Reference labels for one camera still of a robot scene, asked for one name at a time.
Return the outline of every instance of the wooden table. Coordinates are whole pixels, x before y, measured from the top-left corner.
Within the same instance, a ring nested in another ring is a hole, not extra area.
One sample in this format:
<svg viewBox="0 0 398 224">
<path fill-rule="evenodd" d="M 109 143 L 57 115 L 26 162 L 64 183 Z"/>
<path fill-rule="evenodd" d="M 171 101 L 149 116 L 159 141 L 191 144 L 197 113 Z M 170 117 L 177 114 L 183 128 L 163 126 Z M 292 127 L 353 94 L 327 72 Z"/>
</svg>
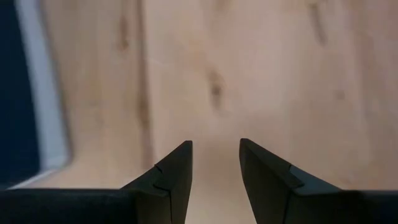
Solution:
<svg viewBox="0 0 398 224">
<path fill-rule="evenodd" d="M 396 189 L 395 0 L 46 0 L 75 154 L 36 186 L 119 187 L 194 141 L 187 223 L 254 223 L 250 138 L 348 189 Z"/>
</svg>

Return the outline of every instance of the plywood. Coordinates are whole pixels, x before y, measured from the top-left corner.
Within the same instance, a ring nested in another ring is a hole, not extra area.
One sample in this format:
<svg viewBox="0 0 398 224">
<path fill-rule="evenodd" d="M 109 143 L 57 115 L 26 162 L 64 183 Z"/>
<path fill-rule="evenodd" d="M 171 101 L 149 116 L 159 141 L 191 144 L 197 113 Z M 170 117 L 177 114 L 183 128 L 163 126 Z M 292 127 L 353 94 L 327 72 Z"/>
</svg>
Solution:
<svg viewBox="0 0 398 224">
<path fill-rule="evenodd" d="M 34 187 L 118 188 L 143 172 L 147 136 L 138 1 L 42 1 L 73 160 Z"/>
<path fill-rule="evenodd" d="M 119 187 L 191 139 L 187 223 L 254 223 L 250 138 L 339 187 L 398 188 L 395 0 L 43 3 L 74 160 L 35 186 Z"/>
<path fill-rule="evenodd" d="M 397 10 L 371 0 L 145 1 L 155 158 L 194 142 L 187 223 L 254 223 L 239 138 L 342 188 L 398 187 Z"/>
</svg>

